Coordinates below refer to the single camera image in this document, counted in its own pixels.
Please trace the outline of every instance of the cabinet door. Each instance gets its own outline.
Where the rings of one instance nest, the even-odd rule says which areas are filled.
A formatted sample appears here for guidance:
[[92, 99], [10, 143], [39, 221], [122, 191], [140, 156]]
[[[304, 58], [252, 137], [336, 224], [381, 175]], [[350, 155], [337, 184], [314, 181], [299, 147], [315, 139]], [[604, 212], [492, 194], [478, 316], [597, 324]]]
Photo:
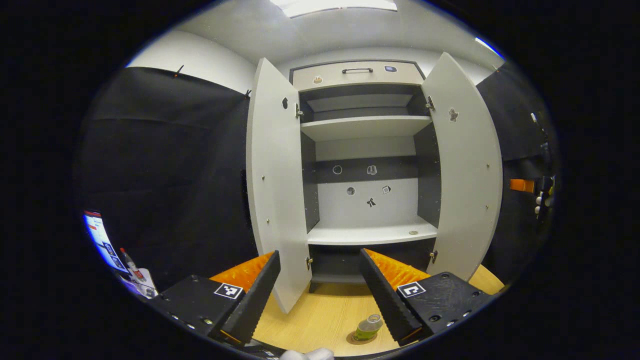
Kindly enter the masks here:
[[435, 106], [431, 118], [442, 177], [438, 256], [427, 271], [448, 271], [468, 281], [491, 244], [500, 212], [498, 136], [480, 93], [451, 55], [442, 53], [422, 91]]
[[293, 308], [311, 280], [305, 261], [298, 103], [293, 85], [267, 59], [260, 59], [247, 121], [247, 193], [258, 253], [280, 251], [281, 271], [273, 293], [284, 313]]

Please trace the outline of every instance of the cabinet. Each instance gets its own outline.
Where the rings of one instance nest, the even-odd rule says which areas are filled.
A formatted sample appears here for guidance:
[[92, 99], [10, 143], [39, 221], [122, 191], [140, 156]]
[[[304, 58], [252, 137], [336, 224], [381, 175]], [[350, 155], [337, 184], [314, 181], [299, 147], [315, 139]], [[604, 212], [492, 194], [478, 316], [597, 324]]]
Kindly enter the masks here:
[[362, 247], [468, 280], [502, 170], [491, 116], [455, 60], [443, 53], [426, 79], [415, 63], [365, 60], [289, 80], [260, 60], [246, 148], [253, 233], [260, 254], [280, 251], [282, 311], [310, 281], [362, 282]]

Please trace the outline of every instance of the cabinet shelf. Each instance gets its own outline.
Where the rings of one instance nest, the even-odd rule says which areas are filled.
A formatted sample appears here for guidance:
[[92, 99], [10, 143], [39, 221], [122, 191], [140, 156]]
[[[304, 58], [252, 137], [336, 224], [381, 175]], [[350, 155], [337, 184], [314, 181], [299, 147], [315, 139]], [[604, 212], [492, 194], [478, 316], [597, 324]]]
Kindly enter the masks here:
[[379, 227], [325, 227], [322, 219], [307, 234], [309, 245], [375, 245], [435, 238], [438, 229], [421, 217]]
[[380, 136], [413, 136], [431, 123], [431, 117], [389, 115], [348, 117], [307, 122], [300, 125], [303, 133], [317, 142]]

